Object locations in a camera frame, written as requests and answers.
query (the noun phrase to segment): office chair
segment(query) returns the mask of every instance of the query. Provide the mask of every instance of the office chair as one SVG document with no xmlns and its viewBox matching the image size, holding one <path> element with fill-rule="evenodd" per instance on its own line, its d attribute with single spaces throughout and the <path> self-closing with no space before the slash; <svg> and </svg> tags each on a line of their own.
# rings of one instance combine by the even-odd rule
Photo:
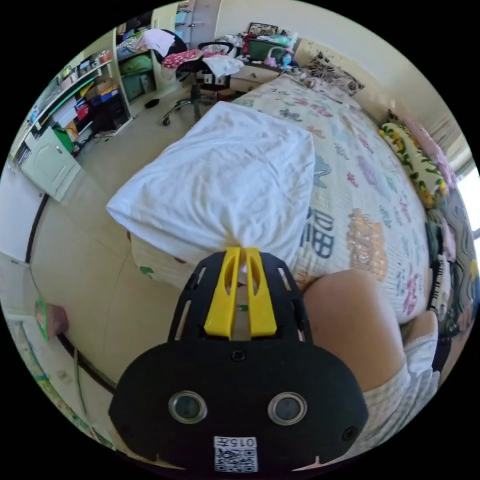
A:
<svg viewBox="0 0 480 480">
<path fill-rule="evenodd" d="M 163 29 L 164 32 L 167 32 L 175 37 L 173 45 L 168 50 L 166 57 L 172 54 L 179 54 L 181 52 L 186 52 L 189 50 L 187 44 L 175 33 L 170 30 Z M 228 43 L 225 41 L 208 41 L 204 43 L 200 43 L 198 45 L 198 49 L 201 50 L 207 45 L 225 45 L 228 47 L 227 53 L 229 54 L 235 46 L 232 43 Z M 154 50 L 154 55 L 158 63 L 162 63 L 164 60 L 164 56 L 162 56 L 159 52 Z M 176 70 L 176 78 L 179 82 L 184 82 L 190 74 L 193 74 L 193 83 L 190 88 L 190 97 L 182 98 L 178 100 L 174 107 L 171 108 L 164 116 L 163 116 L 163 125 L 168 126 L 170 125 L 170 115 L 174 112 L 178 112 L 183 107 L 187 105 L 193 105 L 193 112 L 195 121 L 198 122 L 202 117 L 200 113 L 200 105 L 211 105 L 213 103 L 213 99 L 210 95 L 202 94 L 200 90 L 200 85 L 197 82 L 197 73 L 210 71 L 207 64 L 203 62 L 203 57 L 198 58 L 197 60 L 187 61 L 180 65 Z"/>
</svg>

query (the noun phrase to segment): headboard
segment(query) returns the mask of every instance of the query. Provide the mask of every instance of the headboard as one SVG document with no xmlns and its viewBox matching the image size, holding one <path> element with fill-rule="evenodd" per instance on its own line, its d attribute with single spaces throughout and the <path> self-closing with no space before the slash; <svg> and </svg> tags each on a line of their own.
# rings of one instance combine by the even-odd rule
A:
<svg viewBox="0 0 480 480">
<path fill-rule="evenodd" d="M 322 52 L 334 65 L 345 70 L 365 85 L 365 88 L 356 93 L 353 98 L 378 122 L 385 119 L 388 109 L 391 109 L 397 115 L 409 115 L 405 106 L 371 73 L 366 71 L 358 63 L 335 52 L 329 47 L 320 45 L 306 38 L 301 38 L 295 48 L 295 60 L 302 67 L 313 60 L 319 52 Z"/>
</svg>

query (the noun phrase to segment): screw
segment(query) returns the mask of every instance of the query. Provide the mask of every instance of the screw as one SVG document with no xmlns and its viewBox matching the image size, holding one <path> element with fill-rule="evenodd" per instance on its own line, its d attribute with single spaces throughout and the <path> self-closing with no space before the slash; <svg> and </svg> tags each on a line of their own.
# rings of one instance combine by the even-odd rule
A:
<svg viewBox="0 0 480 480">
<path fill-rule="evenodd" d="M 234 350 L 231 355 L 230 355 L 230 358 L 234 361 L 234 362 L 241 362 L 242 360 L 245 360 L 245 352 L 243 350 Z"/>
<path fill-rule="evenodd" d="M 349 442 L 357 434 L 357 428 L 354 426 L 349 426 L 342 434 L 341 439 L 344 442 Z"/>
</svg>

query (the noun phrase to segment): camera lens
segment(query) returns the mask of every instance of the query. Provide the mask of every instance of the camera lens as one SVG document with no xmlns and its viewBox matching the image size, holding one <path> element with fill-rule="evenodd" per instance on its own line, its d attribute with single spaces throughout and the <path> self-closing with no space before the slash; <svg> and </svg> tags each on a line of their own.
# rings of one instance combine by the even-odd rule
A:
<svg viewBox="0 0 480 480">
<path fill-rule="evenodd" d="M 275 414 L 282 420 L 293 420 L 299 416 L 301 406 L 295 398 L 282 398 L 275 406 Z"/>
<path fill-rule="evenodd" d="M 193 391 L 179 391 L 170 398 L 168 410 L 171 416 L 183 424 L 197 424 L 207 415 L 207 404 Z"/>
<path fill-rule="evenodd" d="M 302 420 L 306 413 L 305 399 L 290 391 L 276 395 L 268 405 L 268 416 L 277 425 L 294 425 Z"/>
</svg>

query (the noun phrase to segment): doorway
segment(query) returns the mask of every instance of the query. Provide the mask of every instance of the doorway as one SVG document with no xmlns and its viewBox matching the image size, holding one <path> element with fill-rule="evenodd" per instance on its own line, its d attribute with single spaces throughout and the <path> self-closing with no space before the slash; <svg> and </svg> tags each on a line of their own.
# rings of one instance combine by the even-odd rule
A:
<svg viewBox="0 0 480 480">
<path fill-rule="evenodd" d="M 202 42 L 215 39 L 217 19 L 222 0 L 189 0 L 179 5 L 186 15 L 175 24 L 175 33 L 189 49 L 198 48 Z"/>
</svg>

